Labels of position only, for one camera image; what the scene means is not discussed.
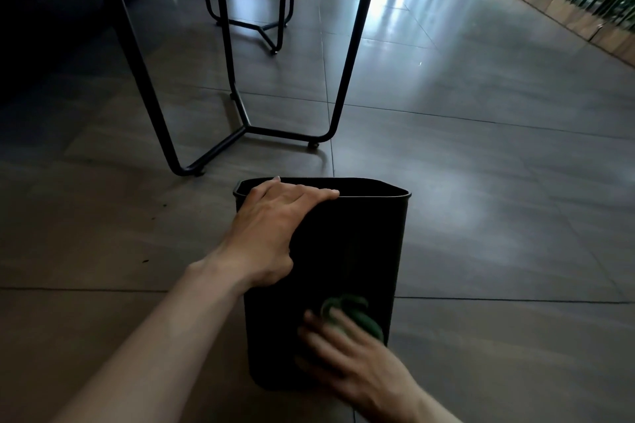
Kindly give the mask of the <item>person's left hand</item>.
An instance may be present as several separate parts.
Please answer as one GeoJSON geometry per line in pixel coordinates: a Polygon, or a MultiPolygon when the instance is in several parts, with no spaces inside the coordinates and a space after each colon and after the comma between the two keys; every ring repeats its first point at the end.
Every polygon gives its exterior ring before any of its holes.
{"type": "Polygon", "coordinates": [[[269,286],[287,276],[293,267],[290,241],[299,225],[246,223],[242,204],[218,247],[192,266],[214,280],[227,281],[239,293],[269,286]]]}

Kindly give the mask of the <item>dark grey sofa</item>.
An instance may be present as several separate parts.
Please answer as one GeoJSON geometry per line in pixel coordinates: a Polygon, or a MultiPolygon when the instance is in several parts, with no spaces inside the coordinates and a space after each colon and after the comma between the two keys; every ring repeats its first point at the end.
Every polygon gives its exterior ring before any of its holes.
{"type": "Polygon", "coordinates": [[[0,104],[100,22],[103,0],[0,0],[0,104]]]}

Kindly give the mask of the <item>person's right forearm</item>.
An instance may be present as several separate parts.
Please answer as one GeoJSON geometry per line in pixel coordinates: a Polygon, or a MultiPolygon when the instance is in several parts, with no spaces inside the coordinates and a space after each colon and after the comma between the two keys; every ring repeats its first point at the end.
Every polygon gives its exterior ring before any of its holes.
{"type": "Polygon", "coordinates": [[[404,393],[402,423],[463,423],[423,388],[415,385],[404,393]]]}

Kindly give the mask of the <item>person's right hand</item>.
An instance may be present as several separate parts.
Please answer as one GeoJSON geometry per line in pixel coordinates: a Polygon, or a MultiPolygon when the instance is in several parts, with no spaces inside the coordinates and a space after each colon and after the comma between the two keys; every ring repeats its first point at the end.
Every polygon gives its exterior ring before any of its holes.
{"type": "Polygon", "coordinates": [[[298,337],[311,357],[298,367],[368,423],[436,423],[430,399],[401,361],[343,312],[336,323],[306,311],[298,337]]]}

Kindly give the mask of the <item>black plastic waste bin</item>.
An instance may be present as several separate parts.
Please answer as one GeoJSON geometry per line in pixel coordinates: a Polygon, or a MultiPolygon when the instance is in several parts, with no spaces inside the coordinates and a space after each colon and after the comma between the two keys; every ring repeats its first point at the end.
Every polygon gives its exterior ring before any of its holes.
{"type": "Polygon", "coordinates": [[[297,328],[306,310],[320,316],[325,299],[343,293],[367,299],[367,313],[387,343],[411,192],[371,178],[281,180],[340,192],[310,211],[294,232],[290,274],[244,296],[251,378],[266,390],[292,391],[312,385],[295,363],[295,356],[311,357],[297,328]]]}

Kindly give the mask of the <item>large black metal table frame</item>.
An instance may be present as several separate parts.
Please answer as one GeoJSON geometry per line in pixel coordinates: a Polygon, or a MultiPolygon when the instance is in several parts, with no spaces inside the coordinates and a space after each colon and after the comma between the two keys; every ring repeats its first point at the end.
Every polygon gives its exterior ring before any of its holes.
{"type": "Polygon", "coordinates": [[[337,98],[335,101],[335,109],[329,123],[329,129],[322,135],[307,135],[284,130],[269,129],[266,127],[258,127],[250,122],[246,108],[243,104],[241,94],[235,84],[233,46],[230,35],[230,25],[227,24],[229,18],[227,10],[227,0],[218,0],[219,16],[222,19],[222,37],[224,42],[224,54],[226,58],[227,76],[230,88],[230,99],[234,102],[237,114],[241,121],[241,125],[221,142],[213,146],[209,151],[203,154],[195,162],[189,166],[183,167],[179,163],[179,157],[171,140],[170,131],[166,125],[161,110],[160,103],[157,99],[150,75],[147,70],[143,55],[139,48],[133,26],[131,24],[128,11],[124,0],[103,0],[107,14],[109,15],[112,26],[116,32],[117,38],[123,49],[124,55],[130,66],[131,73],[137,84],[140,96],[146,108],[150,122],[160,143],[163,155],[168,163],[170,170],[177,176],[200,176],[204,173],[205,166],[212,159],[231,147],[235,142],[246,134],[262,135],[274,138],[283,138],[287,140],[296,140],[307,143],[309,149],[318,148],[320,143],[326,142],[333,138],[336,134],[340,117],[344,108],[345,98],[356,56],[360,46],[364,24],[368,15],[371,0],[360,0],[356,12],[356,18],[351,34],[351,40],[347,50],[345,65],[342,72],[340,84],[338,87],[337,98]]]}

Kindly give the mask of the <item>wooden planter base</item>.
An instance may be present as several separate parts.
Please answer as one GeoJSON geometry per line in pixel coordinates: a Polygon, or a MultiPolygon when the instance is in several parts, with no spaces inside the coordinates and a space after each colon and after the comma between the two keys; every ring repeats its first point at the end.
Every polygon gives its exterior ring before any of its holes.
{"type": "Polygon", "coordinates": [[[635,68],[635,32],[566,0],[522,0],[567,30],[635,68]]]}

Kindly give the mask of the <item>green cleaning cloth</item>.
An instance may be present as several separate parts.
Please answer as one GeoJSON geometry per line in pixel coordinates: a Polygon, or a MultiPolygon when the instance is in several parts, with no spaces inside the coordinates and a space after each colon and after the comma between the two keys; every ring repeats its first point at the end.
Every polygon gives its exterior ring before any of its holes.
{"type": "Polygon", "coordinates": [[[320,307],[319,314],[322,319],[335,324],[335,320],[330,316],[333,308],[339,309],[361,329],[385,344],[382,327],[367,313],[369,308],[367,299],[350,293],[343,293],[339,296],[325,299],[320,307]]]}

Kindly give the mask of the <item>person's left forearm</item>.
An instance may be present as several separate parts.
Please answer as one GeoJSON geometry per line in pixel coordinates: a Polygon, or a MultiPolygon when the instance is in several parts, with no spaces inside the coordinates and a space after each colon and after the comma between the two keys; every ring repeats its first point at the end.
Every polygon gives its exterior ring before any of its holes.
{"type": "Polygon", "coordinates": [[[191,264],[52,423],[179,423],[248,281],[230,259],[191,264]]]}

